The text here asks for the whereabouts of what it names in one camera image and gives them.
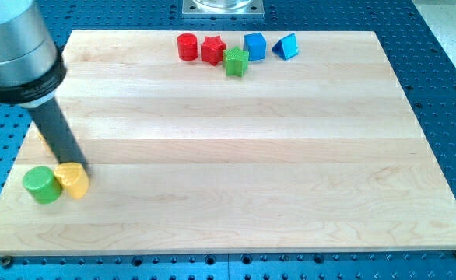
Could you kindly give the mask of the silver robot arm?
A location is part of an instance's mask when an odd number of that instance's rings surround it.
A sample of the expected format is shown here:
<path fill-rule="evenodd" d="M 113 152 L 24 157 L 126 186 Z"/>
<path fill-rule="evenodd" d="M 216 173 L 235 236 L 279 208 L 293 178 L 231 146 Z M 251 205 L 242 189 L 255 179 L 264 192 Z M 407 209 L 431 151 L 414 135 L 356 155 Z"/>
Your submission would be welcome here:
<path fill-rule="evenodd" d="M 0 103 L 33 109 L 54 98 L 67 69 L 35 0 L 0 0 Z"/>

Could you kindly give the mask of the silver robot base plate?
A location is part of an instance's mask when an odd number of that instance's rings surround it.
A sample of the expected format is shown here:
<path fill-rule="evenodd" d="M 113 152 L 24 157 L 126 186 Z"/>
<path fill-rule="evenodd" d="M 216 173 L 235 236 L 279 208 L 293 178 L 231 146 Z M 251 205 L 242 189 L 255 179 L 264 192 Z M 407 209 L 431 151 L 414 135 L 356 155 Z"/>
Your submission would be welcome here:
<path fill-rule="evenodd" d="M 183 18 L 263 18 L 263 0 L 182 0 Z"/>

